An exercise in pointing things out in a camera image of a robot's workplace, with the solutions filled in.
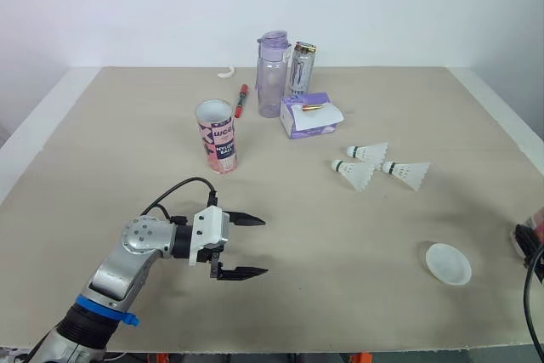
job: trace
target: white plastic lid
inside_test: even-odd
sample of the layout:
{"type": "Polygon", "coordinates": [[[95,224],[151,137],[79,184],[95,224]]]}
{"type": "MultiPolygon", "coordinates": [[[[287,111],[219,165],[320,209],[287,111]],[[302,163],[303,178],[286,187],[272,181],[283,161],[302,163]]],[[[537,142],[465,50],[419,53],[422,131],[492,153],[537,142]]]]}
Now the white plastic lid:
{"type": "Polygon", "coordinates": [[[431,273],[448,285],[465,285],[473,274],[465,254],[447,244],[433,244],[425,260],[431,273]]]}
{"type": "Polygon", "coordinates": [[[339,159],[336,159],[336,161],[332,161],[332,162],[331,162],[331,168],[332,168],[332,170],[334,170],[334,171],[336,172],[336,171],[337,171],[338,163],[340,163],[340,162],[341,162],[341,160],[339,160],[339,159]]]}
{"type": "Polygon", "coordinates": [[[382,166],[382,172],[389,173],[389,169],[391,168],[391,163],[392,163],[391,161],[384,162],[382,166]]]}

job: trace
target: silver can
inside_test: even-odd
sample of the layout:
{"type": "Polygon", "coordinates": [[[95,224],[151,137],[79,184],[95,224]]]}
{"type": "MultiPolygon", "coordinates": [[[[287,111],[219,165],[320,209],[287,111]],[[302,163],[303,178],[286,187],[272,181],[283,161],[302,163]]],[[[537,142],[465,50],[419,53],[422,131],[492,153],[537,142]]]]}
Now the silver can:
{"type": "Polygon", "coordinates": [[[289,89],[293,95],[306,94],[309,90],[309,80],[314,68],[315,50],[313,44],[297,42],[292,53],[291,75],[289,89]]]}

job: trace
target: badminton shuttlecock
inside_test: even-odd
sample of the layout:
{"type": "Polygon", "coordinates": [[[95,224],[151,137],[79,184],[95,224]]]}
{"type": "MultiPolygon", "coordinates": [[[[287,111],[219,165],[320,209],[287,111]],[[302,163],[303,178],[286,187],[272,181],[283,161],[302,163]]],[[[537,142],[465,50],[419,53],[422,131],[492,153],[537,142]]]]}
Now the badminton shuttlecock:
{"type": "Polygon", "coordinates": [[[349,163],[344,161],[332,161],[332,170],[338,172],[348,180],[357,191],[363,191],[371,181],[374,173],[374,163],[349,163]]]}
{"type": "Polygon", "coordinates": [[[376,169],[379,169],[382,165],[383,159],[385,159],[385,152],[387,151],[387,142],[370,146],[349,146],[348,149],[346,149],[348,156],[356,157],[363,162],[374,163],[376,169]]]}
{"type": "Polygon", "coordinates": [[[395,163],[385,162],[382,166],[384,173],[393,174],[413,190],[418,191],[422,185],[423,178],[427,174],[429,162],[425,163],[395,163]]]}

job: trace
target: table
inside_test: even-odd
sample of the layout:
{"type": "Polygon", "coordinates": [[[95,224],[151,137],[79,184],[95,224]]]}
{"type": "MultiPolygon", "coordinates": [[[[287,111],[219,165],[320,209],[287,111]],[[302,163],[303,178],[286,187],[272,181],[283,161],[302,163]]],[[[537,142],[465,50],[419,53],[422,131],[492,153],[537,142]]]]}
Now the table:
{"type": "MultiPolygon", "coordinates": [[[[508,235],[542,206],[542,175],[450,71],[316,69],[312,91],[328,92],[345,122],[335,133],[299,140],[289,140],[278,119],[258,116],[250,94],[236,124],[239,168],[224,176],[207,168],[193,110],[203,99],[235,101],[255,72],[239,69],[228,80],[217,72],[106,68],[92,80],[0,206],[0,343],[32,346],[64,316],[123,225],[194,175],[216,185],[219,206],[267,222],[231,229],[225,266],[269,272],[212,281],[207,265],[161,260],[132,308],[140,327],[120,325],[110,349],[530,342],[524,267],[508,235]],[[420,191],[375,173],[357,193],[330,169],[348,145],[383,141],[388,158],[432,163],[420,191]],[[473,278],[466,286],[430,275],[422,260],[430,242],[467,255],[473,278]]],[[[165,204],[190,216],[206,196],[189,185],[165,204]]],[[[540,288],[532,297],[544,333],[536,318],[544,314],[540,288]]]]}

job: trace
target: red object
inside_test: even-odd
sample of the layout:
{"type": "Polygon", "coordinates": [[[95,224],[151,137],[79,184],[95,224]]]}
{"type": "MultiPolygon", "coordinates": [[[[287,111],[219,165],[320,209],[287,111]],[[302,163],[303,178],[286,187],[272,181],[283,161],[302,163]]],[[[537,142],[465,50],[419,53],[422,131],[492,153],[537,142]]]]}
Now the red object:
{"type": "Polygon", "coordinates": [[[244,109],[247,93],[249,93],[249,87],[247,84],[243,84],[240,88],[240,98],[238,99],[238,104],[236,104],[235,118],[239,118],[242,110],[244,109]]]}
{"type": "Polygon", "coordinates": [[[349,357],[349,363],[372,363],[372,354],[358,353],[349,357]]]}

